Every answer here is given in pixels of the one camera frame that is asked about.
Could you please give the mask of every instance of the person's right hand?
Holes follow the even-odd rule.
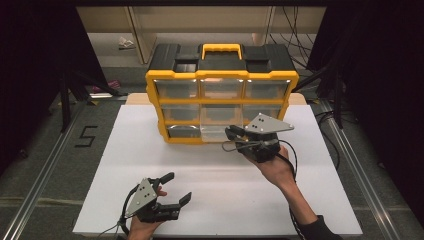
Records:
[[[284,146],[280,146],[280,154],[285,158],[289,159],[289,153]],[[290,165],[282,160],[281,158],[275,156],[272,160],[266,161],[263,163],[258,163],[252,159],[248,159],[252,162],[264,175],[264,177],[272,184],[278,188],[288,186],[291,184],[296,184],[293,178],[293,173],[291,171]]]

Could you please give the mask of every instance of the white tabletop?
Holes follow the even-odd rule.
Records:
[[[297,183],[305,198],[333,232],[362,234],[310,107],[290,106],[284,121],[295,130],[278,136],[296,150]],[[286,200],[255,166],[220,144],[165,143],[150,105],[121,107],[74,233],[93,236],[113,226],[137,182],[168,172],[175,172],[175,179],[164,186],[168,196],[158,202],[177,203],[188,192],[192,200],[179,220],[162,224],[154,236],[296,235]]]

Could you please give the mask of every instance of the yellow handle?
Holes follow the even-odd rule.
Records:
[[[240,44],[203,44],[202,60],[205,59],[206,52],[237,52],[241,60]]]

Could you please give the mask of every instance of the clear plastic compartment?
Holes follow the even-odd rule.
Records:
[[[196,79],[154,80],[159,98],[197,98]]]
[[[200,138],[199,125],[167,125],[170,138]]]
[[[290,80],[247,80],[246,98],[281,99],[287,91]]]
[[[165,121],[199,120],[198,104],[161,104],[160,107],[162,108]]]
[[[200,131],[203,142],[228,140],[225,128],[229,125],[243,126],[241,105],[204,104],[200,110]]]
[[[267,116],[278,118],[280,113],[281,105],[259,105],[259,104],[245,104],[243,105],[243,117],[249,122],[252,121],[259,113]]]
[[[241,98],[243,80],[236,78],[205,78],[200,80],[201,96],[209,99]]]

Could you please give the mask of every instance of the yellow and black toolbox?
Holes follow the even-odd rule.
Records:
[[[280,44],[160,44],[146,73],[160,134],[188,144],[225,141],[259,113],[283,119],[298,79]]]

